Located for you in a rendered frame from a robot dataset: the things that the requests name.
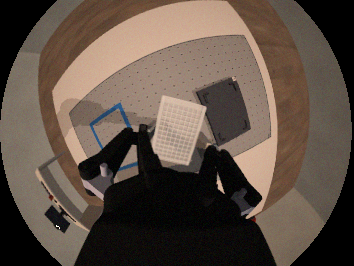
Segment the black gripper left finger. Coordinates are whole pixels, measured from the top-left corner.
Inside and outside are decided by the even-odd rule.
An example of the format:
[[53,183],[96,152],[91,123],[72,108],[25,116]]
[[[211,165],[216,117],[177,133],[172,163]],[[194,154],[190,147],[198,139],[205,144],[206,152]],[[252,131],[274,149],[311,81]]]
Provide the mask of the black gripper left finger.
[[103,200],[131,146],[137,145],[138,172],[144,172],[149,197],[161,202],[169,198],[172,182],[150,142],[156,123],[153,120],[148,125],[139,124],[138,132],[124,128],[98,154],[79,163],[78,170],[88,195]]

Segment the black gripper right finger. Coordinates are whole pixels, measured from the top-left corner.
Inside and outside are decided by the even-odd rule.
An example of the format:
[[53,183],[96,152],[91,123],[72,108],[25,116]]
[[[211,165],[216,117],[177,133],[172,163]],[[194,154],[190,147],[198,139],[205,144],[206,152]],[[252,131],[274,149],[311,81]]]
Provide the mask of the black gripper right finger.
[[229,152],[225,149],[217,151],[201,131],[196,147],[204,162],[198,174],[200,177],[193,194],[194,202],[203,207],[213,202],[218,193],[218,172],[225,195],[238,204],[241,218],[245,218],[261,202],[261,194],[248,182]]

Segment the grey flat rectangular plate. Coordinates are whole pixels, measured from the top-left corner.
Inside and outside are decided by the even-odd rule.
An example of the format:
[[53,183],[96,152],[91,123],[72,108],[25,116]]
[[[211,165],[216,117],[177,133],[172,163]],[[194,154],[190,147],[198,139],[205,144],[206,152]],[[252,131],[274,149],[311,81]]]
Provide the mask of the grey flat rectangular plate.
[[[201,105],[196,91],[232,77],[240,87],[251,129],[218,147],[205,114],[200,131],[217,151],[225,149],[233,158],[271,137],[264,81],[244,35],[193,39],[139,58],[98,84],[69,116],[89,158],[102,150],[89,124],[116,104],[121,102],[131,127],[138,132],[139,124],[157,121],[162,95]],[[119,108],[93,125],[103,148],[126,127]]]

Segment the white well plate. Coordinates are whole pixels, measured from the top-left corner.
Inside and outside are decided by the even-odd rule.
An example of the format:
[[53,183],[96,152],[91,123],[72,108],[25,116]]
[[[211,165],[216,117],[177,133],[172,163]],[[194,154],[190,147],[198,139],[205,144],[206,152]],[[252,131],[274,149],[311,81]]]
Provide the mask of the white well plate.
[[206,106],[162,95],[152,143],[160,160],[189,165],[205,112]]

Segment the blue rectangular tape outline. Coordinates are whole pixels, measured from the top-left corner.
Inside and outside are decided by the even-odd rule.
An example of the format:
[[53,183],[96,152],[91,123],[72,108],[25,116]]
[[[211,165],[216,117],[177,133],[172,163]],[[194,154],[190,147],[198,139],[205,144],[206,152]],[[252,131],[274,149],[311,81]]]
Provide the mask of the blue rectangular tape outline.
[[[128,119],[127,119],[127,116],[126,116],[126,114],[125,114],[125,112],[124,112],[124,110],[123,110],[123,107],[122,107],[122,105],[121,105],[121,102],[118,103],[118,104],[116,104],[115,106],[113,106],[112,108],[110,108],[109,110],[107,110],[106,112],[104,112],[102,115],[100,115],[98,118],[96,118],[94,121],[92,121],[92,122],[89,124],[90,127],[91,127],[91,129],[92,129],[92,132],[93,132],[93,134],[94,134],[94,136],[95,136],[95,138],[96,138],[96,140],[97,140],[97,142],[98,142],[98,144],[99,144],[99,146],[100,146],[101,149],[103,149],[103,146],[102,146],[102,144],[100,143],[100,141],[99,141],[99,139],[98,139],[98,137],[97,137],[97,134],[96,134],[96,132],[95,132],[95,130],[94,130],[94,128],[93,128],[93,125],[96,124],[98,121],[100,121],[101,119],[103,119],[104,117],[106,117],[107,115],[109,115],[110,113],[112,113],[113,111],[115,111],[115,110],[118,109],[118,108],[119,108],[119,110],[120,110],[120,112],[121,112],[121,115],[122,115],[122,117],[123,117],[123,119],[124,119],[124,121],[125,121],[126,126],[132,128],[131,125],[130,125],[130,123],[129,123],[129,121],[128,121]],[[126,165],[126,166],[123,166],[123,167],[120,167],[118,171],[121,171],[121,170],[124,170],[124,169],[128,169],[128,168],[131,168],[131,167],[134,167],[134,166],[137,166],[137,162],[132,163],[132,164],[129,164],[129,165]]]

